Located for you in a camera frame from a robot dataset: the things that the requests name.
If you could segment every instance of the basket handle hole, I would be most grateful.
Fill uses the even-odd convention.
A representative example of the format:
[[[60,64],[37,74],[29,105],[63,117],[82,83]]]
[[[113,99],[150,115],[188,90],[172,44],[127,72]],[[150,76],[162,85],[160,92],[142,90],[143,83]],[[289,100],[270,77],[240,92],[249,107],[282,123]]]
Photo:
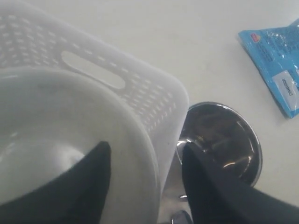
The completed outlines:
[[[116,89],[125,88],[125,81],[118,75],[106,70],[72,52],[63,51],[62,60],[68,65],[94,79],[101,81],[103,84]]]

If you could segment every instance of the plastic laundry basket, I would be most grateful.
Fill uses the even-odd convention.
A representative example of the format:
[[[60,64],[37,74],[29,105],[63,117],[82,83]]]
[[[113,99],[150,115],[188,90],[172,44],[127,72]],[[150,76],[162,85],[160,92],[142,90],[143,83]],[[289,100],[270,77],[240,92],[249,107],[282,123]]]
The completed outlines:
[[[30,5],[0,2],[0,69],[48,66],[88,75],[62,58],[71,52],[121,77],[123,88],[101,81],[124,100],[145,126],[155,149],[163,189],[189,102],[172,76],[124,54]]]

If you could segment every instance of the blue plastic bag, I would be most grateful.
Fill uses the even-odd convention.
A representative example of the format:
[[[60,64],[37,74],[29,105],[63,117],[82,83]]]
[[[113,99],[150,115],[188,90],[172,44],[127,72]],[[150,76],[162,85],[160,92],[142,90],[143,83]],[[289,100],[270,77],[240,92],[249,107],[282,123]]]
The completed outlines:
[[[288,27],[245,30],[239,37],[286,114],[299,113],[299,19]]]

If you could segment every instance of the red logo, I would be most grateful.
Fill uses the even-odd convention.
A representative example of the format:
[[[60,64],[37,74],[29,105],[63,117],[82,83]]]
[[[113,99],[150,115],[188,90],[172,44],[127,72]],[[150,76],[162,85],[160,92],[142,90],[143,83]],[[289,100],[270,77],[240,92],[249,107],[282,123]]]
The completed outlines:
[[[255,33],[250,34],[250,36],[251,36],[252,40],[253,40],[255,43],[256,43],[256,42],[259,42],[260,39],[261,39],[261,36],[255,34]]]

